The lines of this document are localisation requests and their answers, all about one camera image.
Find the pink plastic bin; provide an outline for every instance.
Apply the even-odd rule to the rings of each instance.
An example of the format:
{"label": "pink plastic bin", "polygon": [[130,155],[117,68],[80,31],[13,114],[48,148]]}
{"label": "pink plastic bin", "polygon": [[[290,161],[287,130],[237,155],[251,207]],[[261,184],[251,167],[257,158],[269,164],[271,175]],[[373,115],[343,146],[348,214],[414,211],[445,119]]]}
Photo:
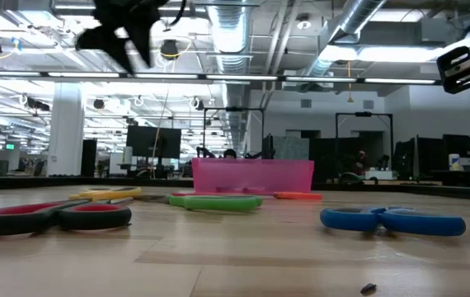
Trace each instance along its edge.
{"label": "pink plastic bin", "polygon": [[313,161],[193,158],[195,191],[272,195],[310,192]]}

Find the ventilation duct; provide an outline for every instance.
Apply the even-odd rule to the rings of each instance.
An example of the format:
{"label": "ventilation duct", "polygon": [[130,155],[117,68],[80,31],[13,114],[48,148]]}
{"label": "ventilation duct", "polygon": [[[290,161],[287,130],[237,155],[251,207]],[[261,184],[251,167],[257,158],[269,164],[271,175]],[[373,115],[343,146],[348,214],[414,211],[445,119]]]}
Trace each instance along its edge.
{"label": "ventilation duct", "polygon": [[[357,43],[360,39],[361,29],[369,22],[374,14],[387,0],[348,0],[343,7],[343,13],[338,17],[326,21],[322,28],[320,46],[322,52],[303,71],[303,76],[321,77],[335,62],[325,59],[325,48],[331,42]],[[313,84],[299,84],[298,91],[308,92]]]}
{"label": "ventilation duct", "polygon": [[[212,22],[212,38],[215,50],[223,54],[240,54],[247,48],[249,11],[247,7],[210,6],[207,8]],[[248,60],[241,56],[221,55],[217,57],[220,73],[243,74],[247,72]],[[248,107],[249,87],[226,84],[226,106]],[[228,131],[231,133],[233,149],[240,151],[245,125],[239,122],[240,115],[229,113]]]}

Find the ceiling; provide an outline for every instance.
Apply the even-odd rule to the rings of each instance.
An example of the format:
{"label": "ceiling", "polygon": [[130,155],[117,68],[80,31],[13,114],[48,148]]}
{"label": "ceiling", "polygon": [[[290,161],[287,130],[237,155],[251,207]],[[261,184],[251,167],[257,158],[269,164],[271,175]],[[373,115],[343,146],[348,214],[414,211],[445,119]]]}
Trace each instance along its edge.
{"label": "ceiling", "polygon": [[[289,38],[285,44],[283,54],[278,47],[272,53],[278,59],[278,73],[295,71],[301,73],[314,59],[320,56],[322,46],[320,34],[325,21],[339,16],[345,1],[302,1],[298,7],[297,16],[306,14],[310,27],[299,29],[299,21],[293,22]],[[148,68],[141,60],[138,52],[132,45],[128,45],[129,56],[134,68],[139,73],[219,73],[217,57],[212,38],[212,28],[206,6],[203,2],[195,5],[194,17],[183,17],[170,31],[162,21],[157,22],[152,30],[151,52],[155,66]],[[258,2],[250,10],[249,46],[242,53],[249,60],[245,73],[241,74],[267,74],[266,60],[270,54],[270,44],[273,42],[274,29],[278,23],[278,15],[284,1],[266,0]],[[289,13],[293,10],[290,3],[286,9],[286,18],[282,24],[281,36],[284,37],[288,26]],[[43,11],[20,11],[18,13],[0,12],[0,70],[38,71],[38,72],[112,72],[122,73],[124,70],[105,53],[99,50],[74,49],[75,40],[85,29],[99,25],[99,22],[90,16],[87,9],[69,9],[68,7],[91,5],[90,1],[55,2],[56,8]],[[170,20],[180,3],[170,1],[162,8],[162,20]],[[371,22],[362,31],[359,47],[376,46],[380,36],[385,36],[384,46],[392,45],[390,35],[392,31],[401,26],[415,26],[431,18],[441,24],[441,30],[450,32],[454,36],[460,35],[461,26],[470,22],[470,0],[468,1],[387,1]],[[126,36],[122,31],[118,35]],[[398,32],[394,31],[394,40]],[[165,60],[159,53],[159,47],[164,40],[177,40],[180,56],[174,61]],[[434,56],[432,59],[410,63],[398,62],[406,58],[406,52],[392,51],[396,58],[390,59],[388,55],[371,56],[369,58],[356,56],[352,61],[335,61],[329,69],[334,76],[341,77],[367,77],[367,78],[419,78],[436,79]],[[194,147],[201,144],[203,111],[197,111],[192,103],[195,98],[202,101],[205,106],[225,107],[227,105],[226,86],[222,83],[159,83],[159,82],[81,82],[82,90],[87,97],[87,110],[85,120],[85,137],[98,138],[98,148],[102,153],[119,152],[125,146],[125,132],[127,123],[122,115],[128,115],[141,125],[181,128],[184,131],[182,158],[191,156]],[[261,84],[250,85],[252,99],[261,98]],[[348,84],[335,84],[325,86],[321,91],[339,94],[348,91]],[[354,86],[353,91],[361,93],[370,92],[372,98],[385,96],[393,87],[385,85]],[[40,81],[38,78],[31,81],[11,80],[0,78],[0,141],[12,139],[22,141],[22,147],[32,153],[39,153],[47,148],[49,138],[50,113],[35,111],[25,106],[26,98],[34,98],[50,105],[53,108],[54,82]],[[282,86],[275,87],[275,95],[270,100],[271,110],[287,111],[287,101],[296,101],[306,98]],[[100,99],[106,102],[106,108],[97,110],[94,101]],[[296,112],[317,112],[298,110]],[[234,133],[233,127],[228,123],[228,117],[223,111],[211,117],[212,123],[207,128],[206,144],[215,153],[220,153],[235,143],[243,141],[244,133]],[[243,132],[246,126],[246,117],[241,114],[236,117],[238,126]]]}

